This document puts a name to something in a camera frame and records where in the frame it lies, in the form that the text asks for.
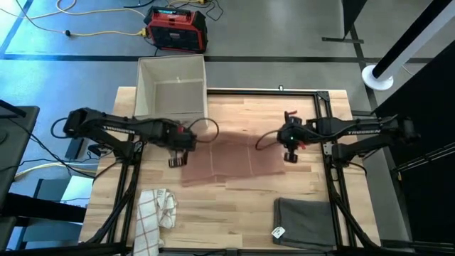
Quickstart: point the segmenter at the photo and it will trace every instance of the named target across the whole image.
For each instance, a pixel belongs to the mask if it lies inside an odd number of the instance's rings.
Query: white checkered towel
[[[156,256],[164,246],[159,226],[173,228],[176,224],[177,201],[165,188],[141,192],[137,205],[134,256]]]

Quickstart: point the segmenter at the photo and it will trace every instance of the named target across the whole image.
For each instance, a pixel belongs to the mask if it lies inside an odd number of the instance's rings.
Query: brown cloth
[[[209,141],[213,135],[198,137]],[[283,147],[275,143],[264,150],[255,149],[259,136],[239,132],[223,132],[211,143],[197,143],[196,150],[188,155],[182,169],[182,185],[225,182],[228,178],[246,178],[284,173]],[[260,142],[262,148],[277,140],[267,137]]]

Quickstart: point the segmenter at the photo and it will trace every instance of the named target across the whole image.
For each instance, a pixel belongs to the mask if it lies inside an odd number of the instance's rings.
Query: white cardboard box
[[[176,119],[184,124],[207,117],[204,56],[140,58],[134,116]],[[200,125],[207,127],[207,121]]]

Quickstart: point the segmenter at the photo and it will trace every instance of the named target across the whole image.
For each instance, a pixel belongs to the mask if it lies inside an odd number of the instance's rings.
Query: floor
[[[72,0],[62,0],[68,6]],[[207,19],[208,50],[205,66],[209,87],[287,89],[343,89],[352,110],[370,111],[384,102],[411,75],[401,69],[394,87],[385,92],[365,89],[360,78],[363,59],[378,60],[390,49],[430,0],[368,1],[355,22],[357,36],[365,41],[322,42],[321,37],[340,37],[340,0],[218,0],[224,9],[219,21]],[[54,1],[20,0],[29,16],[55,11]],[[138,0],[79,0],[71,11],[115,9]],[[155,5],[165,6],[165,0]],[[0,8],[18,14],[15,0],[3,0]],[[210,12],[220,14],[219,9]],[[35,135],[63,156],[68,140],[54,139],[50,125],[70,110],[91,107],[110,111],[119,86],[134,86],[137,58],[153,55],[155,47],[140,37],[102,35],[68,38],[35,28],[27,20],[0,12],[0,97],[14,105],[38,105],[41,113]],[[130,33],[143,26],[142,17],[123,11],[86,16],[58,14],[37,19],[39,26],[89,33],[119,30]],[[449,22],[415,55],[421,63],[406,64],[416,73],[426,62],[455,39],[455,20]],[[157,55],[175,55],[158,51]],[[49,157],[30,143],[23,159]],[[368,185],[382,239],[407,239],[382,152],[365,162]],[[24,164],[20,170],[31,167]],[[15,182],[14,193],[32,196],[38,179],[67,178],[66,169],[42,169]]]

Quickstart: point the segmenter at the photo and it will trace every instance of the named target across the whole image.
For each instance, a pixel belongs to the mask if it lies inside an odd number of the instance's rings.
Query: wooden tabletop
[[[113,114],[131,117],[134,111],[135,87],[120,87]],[[352,119],[345,90],[329,90],[334,117]],[[264,134],[280,128],[284,111],[297,110],[305,119],[316,117],[312,97],[276,97],[209,95],[208,114],[220,129]],[[116,134],[126,139],[126,134]],[[342,143],[353,143],[355,137],[343,137]],[[168,248],[226,248],[288,249],[272,243],[273,201],[275,198],[293,198],[305,201],[328,201],[326,180],[319,144],[299,150],[299,163],[285,163],[284,175],[260,176],[225,183],[182,187],[181,170],[168,167],[169,153],[165,149],[147,145],[144,150],[136,201],[130,225],[128,244],[134,241],[136,203],[141,190],[168,188],[178,201],[176,227],[160,228],[161,239]],[[100,161],[102,170],[114,159]],[[93,185],[80,240],[91,238],[112,211],[121,165],[118,164],[99,177]],[[360,226],[379,243],[378,229],[371,206],[365,174],[358,167],[345,168],[345,180],[350,209]],[[341,212],[343,243],[347,244],[346,228]],[[117,225],[119,241],[121,225]]]

